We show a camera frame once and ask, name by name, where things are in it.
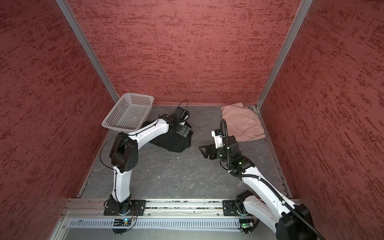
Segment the pink shorts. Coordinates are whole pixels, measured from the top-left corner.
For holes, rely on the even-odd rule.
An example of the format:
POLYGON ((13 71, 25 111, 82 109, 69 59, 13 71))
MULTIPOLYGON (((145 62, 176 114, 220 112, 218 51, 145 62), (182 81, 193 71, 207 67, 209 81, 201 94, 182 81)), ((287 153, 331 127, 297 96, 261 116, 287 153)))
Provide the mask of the pink shorts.
POLYGON ((259 117, 242 102, 221 107, 222 118, 226 120, 229 136, 237 142, 250 142, 265 138, 265 131, 259 117))

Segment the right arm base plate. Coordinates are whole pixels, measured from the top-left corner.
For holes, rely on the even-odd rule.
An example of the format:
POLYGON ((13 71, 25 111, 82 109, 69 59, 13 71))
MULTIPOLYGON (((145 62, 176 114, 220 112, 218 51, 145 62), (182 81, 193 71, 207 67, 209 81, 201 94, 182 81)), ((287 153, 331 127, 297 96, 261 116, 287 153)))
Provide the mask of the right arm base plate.
POLYGON ((240 200, 223 200, 222 203, 224 216, 249 216, 240 200))

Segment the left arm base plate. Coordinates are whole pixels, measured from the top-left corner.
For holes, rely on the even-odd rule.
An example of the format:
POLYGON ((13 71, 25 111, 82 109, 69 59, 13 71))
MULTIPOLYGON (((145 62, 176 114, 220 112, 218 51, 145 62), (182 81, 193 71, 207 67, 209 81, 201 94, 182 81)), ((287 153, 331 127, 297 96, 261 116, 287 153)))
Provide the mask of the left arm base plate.
POLYGON ((104 216, 142 216, 146 200, 126 200, 122 203, 110 198, 105 202, 104 216))

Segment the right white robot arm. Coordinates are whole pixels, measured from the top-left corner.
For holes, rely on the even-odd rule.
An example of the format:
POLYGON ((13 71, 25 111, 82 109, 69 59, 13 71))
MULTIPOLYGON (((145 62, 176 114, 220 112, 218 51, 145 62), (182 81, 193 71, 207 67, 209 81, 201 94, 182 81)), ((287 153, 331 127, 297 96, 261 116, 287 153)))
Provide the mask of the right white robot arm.
POLYGON ((214 136, 214 144, 200 146, 205 159, 226 163, 227 172, 252 190, 237 196, 238 215, 252 215, 275 233, 278 240, 321 240, 314 227, 310 210, 284 196, 261 174, 256 165, 245 157, 236 138, 214 136))

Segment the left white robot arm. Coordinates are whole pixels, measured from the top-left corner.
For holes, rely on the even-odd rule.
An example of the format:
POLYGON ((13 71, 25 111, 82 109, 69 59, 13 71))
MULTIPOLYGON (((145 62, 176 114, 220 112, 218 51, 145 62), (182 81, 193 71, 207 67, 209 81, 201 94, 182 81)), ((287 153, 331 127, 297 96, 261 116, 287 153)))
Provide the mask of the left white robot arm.
POLYGON ((114 189, 108 206, 118 215, 124 216, 134 207, 131 204, 130 181, 134 167, 139 162, 139 150, 147 143, 169 152, 181 153, 191 146, 192 127, 187 123, 189 112, 162 115, 154 122, 136 132, 116 136, 110 152, 115 171, 114 189))

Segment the black shorts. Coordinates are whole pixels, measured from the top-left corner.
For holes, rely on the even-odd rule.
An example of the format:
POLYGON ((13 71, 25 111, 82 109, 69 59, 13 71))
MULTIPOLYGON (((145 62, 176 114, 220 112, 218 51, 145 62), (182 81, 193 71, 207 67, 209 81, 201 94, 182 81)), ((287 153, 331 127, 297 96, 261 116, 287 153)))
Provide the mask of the black shorts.
POLYGON ((186 137, 183 137, 176 132, 167 132, 149 141, 149 143, 170 152, 181 153, 191 146, 192 135, 192 130, 188 132, 186 137))

